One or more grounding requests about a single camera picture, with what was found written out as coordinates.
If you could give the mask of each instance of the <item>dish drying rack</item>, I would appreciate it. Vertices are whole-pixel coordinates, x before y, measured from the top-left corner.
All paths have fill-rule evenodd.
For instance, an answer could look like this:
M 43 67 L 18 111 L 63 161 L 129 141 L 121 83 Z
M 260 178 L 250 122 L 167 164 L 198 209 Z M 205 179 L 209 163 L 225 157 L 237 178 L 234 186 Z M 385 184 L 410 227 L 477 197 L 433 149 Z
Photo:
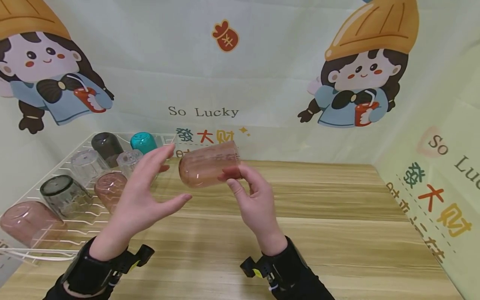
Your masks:
M 52 171 L 50 171 L 40 182 L 32 187 L 25 195 L 23 195 L 15 204 L 24 201 L 39 201 L 47 205 L 40 194 L 40 186 L 43 182 L 51 177 L 58 175 L 69 175 L 76 178 L 74 171 L 72 170 L 70 159 L 71 157 L 80 151 L 93 149 L 91 146 L 91 140 L 93 133 L 88 137 L 79 147 L 73 150 L 66 158 L 64 158 Z M 130 139 L 135 133 L 123 133 L 112 132 L 118 137 L 118 140 L 124 150 L 131 150 Z M 152 134 L 155 138 L 158 147 L 162 145 L 171 144 L 176 142 L 176 134 Z M 120 172 L 118 168 L 113 168 L 112 172 Z M 88 242 L 91 238 L 96 236 L 102 228 L 108 223 L 110 218 L 108 210 L 102 205 L 99 198 L 94 193 L 95 179 L 90 181 L 85 187 L 93 196 L 94 203 L 83 216 L 76 219 L 64 219 L 67 224 L 67 228 L 63 229 L 59 235 L 58 240 L 44 240 L 44 235 L 38 240 L 41 241 L 42 248 L 37 249 L 37 244 L 32 248 L 27 248 L 18 241 L 14 240 L 10 236 L 6 236 L 4 240 L 0 240 L 0 254 L 11 257 L 21 262 L 37 265 L 38 261 L 70 261 L 75 258 L 81 247 Z

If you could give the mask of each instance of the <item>yellow hat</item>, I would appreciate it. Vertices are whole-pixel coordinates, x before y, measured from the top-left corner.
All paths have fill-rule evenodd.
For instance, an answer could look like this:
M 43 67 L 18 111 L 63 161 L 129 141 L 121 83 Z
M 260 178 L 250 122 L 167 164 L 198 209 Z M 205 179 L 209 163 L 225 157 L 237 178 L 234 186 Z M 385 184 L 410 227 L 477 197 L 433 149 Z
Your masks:
M 20 33 L 43 31 L 70 38 L 67 28 L 43 0 L 1 1 L 0 40 Z
M 416 0 L 373 0 L 343 23 L 325 52 L 325 59 L 335 60 L 383 48 L 408 54 L 418 29 Z

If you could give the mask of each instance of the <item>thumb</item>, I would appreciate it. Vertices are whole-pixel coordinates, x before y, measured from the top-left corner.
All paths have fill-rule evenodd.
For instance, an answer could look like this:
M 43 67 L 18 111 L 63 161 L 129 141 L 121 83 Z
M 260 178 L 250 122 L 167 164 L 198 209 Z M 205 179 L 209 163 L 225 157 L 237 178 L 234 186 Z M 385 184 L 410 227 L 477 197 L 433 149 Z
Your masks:
M 237 199 L 237 202 L 239 205 L 242 205 L 247 199 L 249 199 L 249 196 L 243 186 L 238 182 L 238 180 L 235 179 L 228 179 L 227 180 L 227 185 L 228 187 L 232 190 L 233 195 Z
M 161 220 L 179 211 L 190 199 L 192 199 L 192 197 L 193 196 L 190 194 L 180 194 L 166 202 L 159 203 L 157 205 L 158 220 Z

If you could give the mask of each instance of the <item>cartoon girl's face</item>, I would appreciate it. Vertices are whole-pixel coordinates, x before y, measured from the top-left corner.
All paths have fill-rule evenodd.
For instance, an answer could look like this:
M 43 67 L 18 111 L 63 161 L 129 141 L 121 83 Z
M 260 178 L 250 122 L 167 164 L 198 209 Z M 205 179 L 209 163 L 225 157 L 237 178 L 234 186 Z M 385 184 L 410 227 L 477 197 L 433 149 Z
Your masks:
M 32 43 L 21 35 L 9 37 L 11 49 L 0 62 L 0 71 L 7 76 L 16 75 L 24 82 L 37 82 L 43 79 L 75 73 L 79 71 L 77 62 L 82 60 L 76 51 L 70 51 L 48 39 L 43 32 L 37 32 L 39 43 Z
M 331 71 L 328 81 L 335 83 L 337 91 L 379 88 L 385 85 L 390 76 L 398 74 L 401 65 L 393 65 L 380 49 L 373 59 L 368 57 L 368 51 L 360 53 L 353 63 L 339 71 Z

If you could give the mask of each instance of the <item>wooden table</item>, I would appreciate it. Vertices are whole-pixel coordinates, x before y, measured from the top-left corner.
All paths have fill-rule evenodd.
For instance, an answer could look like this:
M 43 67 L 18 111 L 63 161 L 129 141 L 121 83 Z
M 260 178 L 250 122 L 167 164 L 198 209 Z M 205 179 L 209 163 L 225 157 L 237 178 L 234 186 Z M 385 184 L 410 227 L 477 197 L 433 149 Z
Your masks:
M 178 161 L 170 164 L 152 187 L 159 199 L 188 190 Z M 281 227 L 337 300 L 462 299 L 372 166 L 250 165 L 272 183 Z M 156 253 L 123 277 L 111 299 L 273 299 L 265 280 L 239 268 L 260 250 L 228 187 L 189 192 L 194 198 L 179 213 L 132 241 L 131 249 L 145 243 Z M 1 299 L 41 299 L 67 266 L 24 264 L 0 289 Z

